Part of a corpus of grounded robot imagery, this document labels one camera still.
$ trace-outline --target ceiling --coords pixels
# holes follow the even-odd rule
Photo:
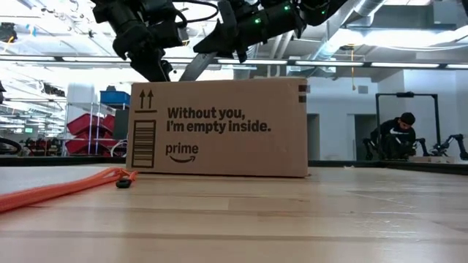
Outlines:
[[[349,3],[355,4],[359,1],[350,0]],[[209,16],[214,11],[211,7],[189,3],[175,3],[175,5],[184,11],[184,15],[189,20]],[[112,49],[115,33],[107,23],[95,22],[93,7],[94,4],[89,0],[3,0],[0,8],[0,22],[14,23],[18,40],[9,44],[0,42],[1,55],[116,57]],[[337,50],[329,59],[340,61],[468,61],[468,40],[465,38],[468,35],[468,28],[466,28],[467,32],[458,30],[457,36],[463,35],[463,37],[456,39],[446,37],[441,40],[440,34],[449,32],[453,36],[457,28],[464,28],[467,24],[467,16],[462,11],[461,6],[455,0],[437,2],[387,0],[384,6],[375,13],[371,26],[336,28],[342,34],[341,41],[344,41],[342,43],[354,44],[354,50]],[[187,30],[190,38],[189,44],[185,47],[166,49],[166,56],[194,57],[196,54],[192,51],[193,46],[214,29],[217,18],[189,24]],[[338,33],[332,32],[331,26],[328,22],[321,26],[310,26],[305,30],[301,39],[296,39],[294,35],[280,36],[281,40],[275,53],[272,53],[272,49],[276,38],[272,38],[267,44],[259,45],[256,52],[251,55],[255,58],[312,58],[323,47],[324,42],[331,42],[332,37],[336,38]],[[112,67],[115,66],[110,64],[105,68],[91,71],[73,64],[67,64],[61,68],[43,64],[20,67],[2,63],[0,64],[0,79],[4,85],[11,87],[6,97],[25,99],[55,98],[41,93],[38,88],[39,81],[50,83],[65,91],[68,83],[75,79],[92,79],[102,87],[116,83],[145,81],[130,68],[110,69]],[[203,78],[210,79],[215,75],[218,78],[233,77],[232,70],[224,71],[219,74],[206,72]],[[394,70],[356,69],[352,73],[351,68],[336,68],[325,74],[317,70],[312,73],[317,77],[332,77],[333,79],[355,76],[373,77],[379,80],[392,71]],[[183,69],[172,73],[173,79],[177,80],[182,72]],[[276,67],[265,65],[257,65],[256,68],[245,72],[248,73],[246,77],[277,73]],[[286,67],[281,67],[278,73],[286,75],[288,71]],[[54,110],[44,110],[50,105],[43,105],[41,102],[33,104],[28,102],[27,105],[29,106],[24,109],[21,108],[24,105],[15,107],[16,110],[23,110],[22,115],[29,114],[32,109],[36,112],[42,110],[41,113],[49,117],[53,113],[57,115],[57,118],[63,118],[64,112],[60,110],[58,104],[54,104],[56,107]],[[3,107],[0,110],[2,114],[10,114],[8,111],[13,108]]]

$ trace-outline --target wooden table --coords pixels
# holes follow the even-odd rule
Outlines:
[[[468,178],[141,175],[0,215],[1,263],[467,262]]]

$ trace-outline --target man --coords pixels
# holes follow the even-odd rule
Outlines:
[[[389,159],[401,159],[402,156],[415,155],[413,144],[416,133],[412,125],[416,118],[412,113],[403,113],[399,118],[380,124],[380,143],[385,156]],[[377,145],[377,128],[371,133],[372,142]]]

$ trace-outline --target black jacket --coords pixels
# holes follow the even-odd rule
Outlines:
[[[380,124],[380,136],[385,138],[389,134],[395,134],[396,137],[402,142],[409,142],[411,144],[416,142],[416,133],[413,128],[408,130],[403,130],[400,128],[398,123],[399,118],[394,118],[393,120],[386,121]],[[378,131],[377,128],[371,132],[371,140],[377,144]]]

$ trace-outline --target black metal frame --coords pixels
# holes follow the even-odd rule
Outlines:
[[[0,157],[0,167],[48,167],[84,164],[125,164],[122,157]],[[389,168],[419,172],[468,175],[464,164],[427,164],[405,161],[309,161],[309,167]]]
[[[437,94],[414,94],[413,92],[398,92],[394,94],[384,94],[378,93],[375,94],[375,110],[377,117],[377,151],[378,159],[382,160],[382,144],[380,143],[380,101],[381,96],[395,96],[402,99],[412,99],[415,96],[430,96],[434,99],[434,113],[436,116],[436,140],[437,144],[440,145],[440,122],[439,122],[439,96]]]

